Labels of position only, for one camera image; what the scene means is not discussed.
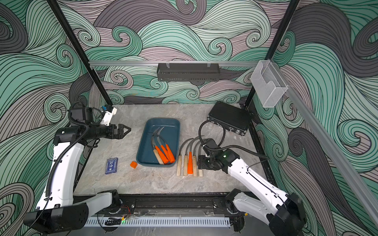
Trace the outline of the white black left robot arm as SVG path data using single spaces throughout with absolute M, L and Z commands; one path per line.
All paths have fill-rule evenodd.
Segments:
M 79 101 L 68 109 L 69 126 L 58 129 L 53 139 L 53 162 L 44 192 L 23 220 L 29 228 L 45 235 L 70 232 L 83 228 L 89 217 L 102 210 L 111 214 L 121 210 L 117 190 L 103 191 L 78 203 L 73 199 L 79 159 L 88 140 L 121 140 L 131 131 L 128 126 L 111 123 L 117 113 L 112 105 L 102 107 L 98 122 L 93 111 Z

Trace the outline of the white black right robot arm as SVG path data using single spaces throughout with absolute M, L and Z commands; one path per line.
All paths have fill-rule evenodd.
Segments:
M 260 158 L 267 156 L 238 145 L 221 147 L 213 139 L 199 140 L 205 156 L 199 158 L 198 167 L 205 170 L 223 171 L 241 182 L 254 197 L 236 189 L 230 193 L 231 205 L 238 211 L 260 220 L 269 226 L 276 236 L 301 236 L 307 223 L 302 199 L 288 194 L 255 172 L 234 149 L 243 150 Z

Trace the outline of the orange handle sickle long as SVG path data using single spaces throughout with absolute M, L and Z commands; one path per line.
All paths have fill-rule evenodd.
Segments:
M 156 131 L 154 132 L 154 137 L 158 142 L 158 154 L 162 154 L 160 157 L 161 160 L 163 161 L 163 164 L 172 164 L 174 163 L 175 159 L 171 151 L 168 149 L 169 145 L 165 141 L 164 138 L 161 137 L 161 132 L 163 131 L 164 126 L 157 128 Z

